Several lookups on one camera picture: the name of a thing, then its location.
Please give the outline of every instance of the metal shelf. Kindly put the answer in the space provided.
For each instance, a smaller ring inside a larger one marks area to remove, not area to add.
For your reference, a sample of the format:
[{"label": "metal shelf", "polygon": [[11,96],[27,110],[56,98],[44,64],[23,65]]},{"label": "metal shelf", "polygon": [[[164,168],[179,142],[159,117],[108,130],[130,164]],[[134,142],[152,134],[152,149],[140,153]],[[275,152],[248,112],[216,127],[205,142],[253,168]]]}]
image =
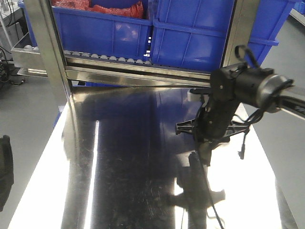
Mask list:
[{"label": "metal shelf", "polygon": [[[31,44],[27,34],[11,50],[15,66],[20,73],[37,76],[46,70],[39,51],[24,49]],[[125,86],[209,86],[210,74],[188,69],[147,65],[138,63],[101,60],[87,57],[65,55],[65,72],[69,80],[94,83],[110,83]]]},{"label": "metal shelf", "polygon": [[290,15],[294,17],[298,22],[300,22],[302,25],[305,26],[305,16],[303,14],[300,14],[295,9],[292,9],[290,12]]}]

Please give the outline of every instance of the shelf rack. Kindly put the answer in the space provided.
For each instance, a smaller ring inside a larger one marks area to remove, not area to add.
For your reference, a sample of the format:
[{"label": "shelf rack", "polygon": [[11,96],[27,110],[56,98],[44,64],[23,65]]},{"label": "shelf rack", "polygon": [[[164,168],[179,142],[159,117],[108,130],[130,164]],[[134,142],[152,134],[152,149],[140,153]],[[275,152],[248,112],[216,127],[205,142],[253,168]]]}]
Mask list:
[{"label": "shelf rack", "polygon": [[[236,0],[222,66],[238,63],[234,47],[247,45],[260,0]],[[210,74],[158,65],[122,63],[65,55],[49,0],[25,1],[40,51],[25,50],[26,35],[12,49],[15,65],[27,75],[48,76],[59,110],[70,94],[72,80],[137,87],[205,87]]]}]

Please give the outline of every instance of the stainless steel table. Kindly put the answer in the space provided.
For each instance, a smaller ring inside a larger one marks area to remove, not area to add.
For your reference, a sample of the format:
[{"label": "stainless steel table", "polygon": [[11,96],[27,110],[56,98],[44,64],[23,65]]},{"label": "stainless steel table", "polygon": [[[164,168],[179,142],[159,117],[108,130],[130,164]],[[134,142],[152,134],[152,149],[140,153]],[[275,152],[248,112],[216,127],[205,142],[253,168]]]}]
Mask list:
[{"label": "stainless steel table", "polygon": [[[175,158],[194,149],[191,136],[175,134],[175,123],[200,105],[187,101],[187,90],[77,88],[9,228],[188,228],[187,211],[160,204],[182,192]],[[246,116],[242,106],[238,114]],[[273,171],[253,129],[239,159],[242,138],[213,151],[211,190],[226,193],[216,209],[226,229],[280,229]],[[219,228],[207,212],[207,228]]]}]

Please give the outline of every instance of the robotic arm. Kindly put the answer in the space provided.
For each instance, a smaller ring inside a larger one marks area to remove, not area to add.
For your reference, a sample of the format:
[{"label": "robotic arm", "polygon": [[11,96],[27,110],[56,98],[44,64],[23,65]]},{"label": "robotic arm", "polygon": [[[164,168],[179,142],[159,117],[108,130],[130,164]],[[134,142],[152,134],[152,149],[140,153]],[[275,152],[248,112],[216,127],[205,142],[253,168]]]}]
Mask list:
[{"label": "robotic arm", "polygon": [[[244,50],[251,65],[240,57],[241,49]],[[213,199],[217,199],[217,195],[222,196],[218,201],[224,199],[224,194],[209,191],[203,169],[203,165],[210,165],[212,150],[220,143],[229,142],[231,136],[239,133],[244,133],[245,142],[250,125],[259,122],[264,112],[274,113],[282,109],[305,118],[305,89],[293,86],[293,80],[276,74],[274,69],[261,68],[246,46],[237,46],[235,55],[240,60],[239,64],[212,72],[211,93],[208,95],[207,103],[204,101],[206,90],[190,90],[190,93],[200,95],[203,105],[193,120],[176,124],[177,134],[193,135],[196,152],[189,155],[189,171],[185,175],[183,171],[180,172],[183,175],[179,179],[183,194],[171,196],[169,203],[187,208],[195,228],[206,228],[205,206],[209,204],[214,208],[216,218],[223,228]],[[240,103],[258,109],[248,119],[236,122],[233,121],[233,117]],[[239,152],[241,159],[244,158],[244,142]]]},{"label": "robotic arm", "polygon": [[[244,50],[252,67],[240,57]],[[211,152],[230,136],[249,132],[249,127],[261,120],[264,112],[285,110],[305,118],[305,89],[293,86],[293,80],[276,74],[274,69],[261,68],[251,50],[237,46],[238,64],[220,68],[211,74],[211,90],[206,106],[202,106],[194,120],[176,125],[177,134],[193,134],[197,150],[205,165],[209,165]],[[200,89],[192,93],[200,94]],[[252,105],[258,110],[243,123],[232,121],[240,103]],[[244,143],[240,152],[244,158]]]}]

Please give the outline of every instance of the reflective metal surface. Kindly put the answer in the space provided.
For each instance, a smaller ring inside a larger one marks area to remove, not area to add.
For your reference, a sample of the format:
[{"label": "reflective metal surface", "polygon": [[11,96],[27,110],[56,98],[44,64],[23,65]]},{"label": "reflective metal surface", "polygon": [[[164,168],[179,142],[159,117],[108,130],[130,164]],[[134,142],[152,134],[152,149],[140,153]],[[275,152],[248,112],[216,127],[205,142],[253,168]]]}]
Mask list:
[{"label": "reflective metal surface", "polygon": [[15,67],[32,68],[45,70],[41,54],[39,51],[24,49],[23,47],[30,44],[30,36],[27,33],[11,50]]},{"label": "reflective metal surface", "polygon": [[248,45],[260,0],[236,0],[222,66],[239,63],[234,49]]},{"label": "reflective metal surface", "polygon": [[[10,229],[191,229],[188,211],[166,204],[182,192],[190,135],[175,123],[200,104],[181,88],[76,88],[41,156]],[[246,116],[243,107],[237,111]],[[281,228],[275,177],[252,129],[213,151],[208,179],[224,189],[216,209],[226,229]],[[211,208],[208,229],[219,228]]]},{"label": "reflective metal surface", "polygon": [[302,25],[305,26],[305,16],[303,14],[299,13],[295,9],[292,9],[290,12],[290,15],[292,17],[294,17],[296,20],[298,20]]},{"label": "reflective metal surface", "polygon": [[26,75],[26,76],[35,76],[35,77],[48,77],[46,71],[44,70],[27,69],[27,68],[20,68],[17,74]]},{"label": "reflective metal surface", "polygon": [[41,53],[42,62],[60,111],[71,93],[65,72],[65,57],[49,0],[24,1],[30,23]]},{"label": "reflective metal surface", "polygon": [[107,70],[84,69],[78,67],[67,67],[69,80],[89,81],[97,83],[109,83],[123,86],[168,86],[168,87],[202,87],[210,86],[208,80],[197,80],[178,76],[145,75],[144,72],[133,74],[124,72],[113,72]]}]

